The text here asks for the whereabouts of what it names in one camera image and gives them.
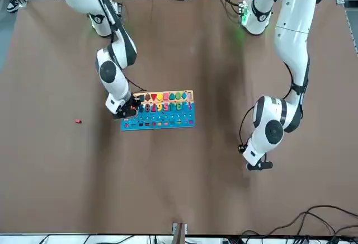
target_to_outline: colorful number block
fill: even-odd
[[[192,90],[136,93],[137,116],[121,120],[121,130],[189,128],[195,125]]]

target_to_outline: blue puzzle board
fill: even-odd
[[[121,130],[189,128],[195,126],[192,90],[136,93],[138,114],[121,120]]]

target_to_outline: floor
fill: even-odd
[[[2,47],[0,48],[0,70],[4,59],[6,58],[6,52],[11,40],[15,20],[17,14],[9,14],[6,12],[6,6],[8,0],[0,0],[0,40],[2,42]],[[350,27],[352,31],[352,43],[354,43],[353,37],[358,40],[358,6],[357,4],[347,4],[346,5],[347,18],[350,22]],[[27,236],[1,236],[0,235],[0,244],[38,244],[41,240],[44,239],[46,235],[27,235]],[[124,240],[127,236],[91,236],[86,244],[95,244],[99,242],[118,242]],[[48,237],[43,244],[83,244],[87,239],[86,235],[83,236],[50,236]],[[169,244],[172,241],[170,236],[159,236],[158,241],[161,244]],[[187,238],[186,241],[188,244],[221,244],[221,238]],[[314,241],[317,244],[325,244],[326,241]],[[149,240],[148,236],[135,236],[126,241],[126,244],[149,244],[154,243],[154,237]],[[291,244],[292,241],[286,242],[286,240],[249,240],[249,244]]]

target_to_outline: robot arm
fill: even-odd
[[[135,115],[140,102],[132,96],[122,69],[134,64],[137,53],[117,15],[118,4],[111,0],[65,1],[74,10],[89,14],[93,28],[100,36],[116,35],[116,40],[97,52],[96,68],[102,84],[109,92],[106,106],[115,118]]]
[[[309,71],[307,37],[316,2],[317,0],[282,0],[282,8],[275,28],[274,44],[276,53],[290,71],[291,87],[285,98],[262,96],[255,104],[253,111],[255,129],[247,145],[240,146],[250,170],[261,170],[267,167],[265,165],[267,161],[261,161],[261,158],[280,144],[284,132],[294,131],[303,117],[302,103]],[[248,31],[251,27],[257,30],[258,26],[265,29],[267,23],[260,23],[255,11],[251,11],[250,15],[248,8],[247,12],[246,23],[249,27],[245,28]]]

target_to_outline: brown tablecloth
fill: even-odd
[[[62,0],[29,1],[0,75],[1,232],[167,234],[185,222],[192,234],[265,234],[315,204],[358,212],[358,58],[343,7],[317,7],[301,126],[268,154],[273,169],[247,172],[243,115],[290,84],[273,46],[280,3],[262,36],[219,0],[124,5],[138,48],[126,75],[150,91],[194,90],[196,126],[120,132],[94,65],[109,39]],[[336,227],[356,222],[316,213]],[[312,218],[302,233],[328,234]]]

